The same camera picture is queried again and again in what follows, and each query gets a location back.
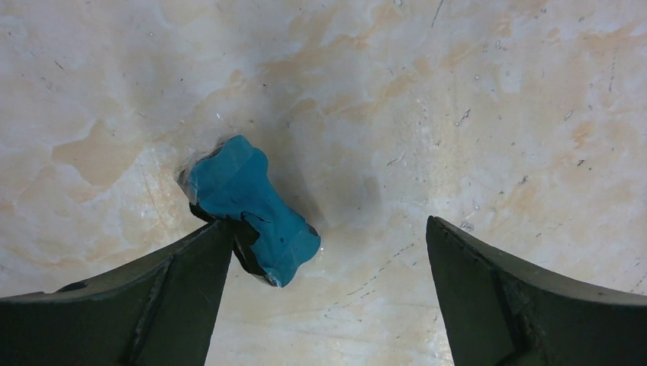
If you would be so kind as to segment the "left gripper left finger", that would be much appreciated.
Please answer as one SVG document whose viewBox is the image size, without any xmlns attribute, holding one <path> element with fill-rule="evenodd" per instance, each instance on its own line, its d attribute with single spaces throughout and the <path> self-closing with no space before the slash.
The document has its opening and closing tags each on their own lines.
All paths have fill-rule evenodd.
<svg viewBox="0 0 647 366">
<path fill-rule="evenodd" d="M 210 223 L 52 293 L 1 300 L 3 365 L 203 365 L 233 250 Z"/>
</svg>

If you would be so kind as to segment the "blue whiteboard eraser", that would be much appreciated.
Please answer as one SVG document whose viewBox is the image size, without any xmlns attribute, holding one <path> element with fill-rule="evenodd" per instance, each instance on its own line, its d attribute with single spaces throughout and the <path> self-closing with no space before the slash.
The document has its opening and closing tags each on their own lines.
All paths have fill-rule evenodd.
<svg viewBox="0 0 647 366">
<path fill-rule="evenodd" d="M 266 154 L 242 135 L 182 167 L 177 182 L 190 205 L 236 230 L 241 265 L 273 287 L 288 285 L 319 251 L 315 228 L 279 196 Z"/>
</svg>

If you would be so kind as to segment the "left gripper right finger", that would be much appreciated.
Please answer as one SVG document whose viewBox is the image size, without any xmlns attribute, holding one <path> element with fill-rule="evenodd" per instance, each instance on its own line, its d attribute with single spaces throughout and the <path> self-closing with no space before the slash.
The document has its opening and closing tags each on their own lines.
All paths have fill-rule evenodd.
<svg viewBox="0 0 647 366">
<path fill-rule="evenodd" d="M 457 365 L 644 365 L 646 298 L 577 281 L 440 217 L 427 251 Z"/>
</svg>

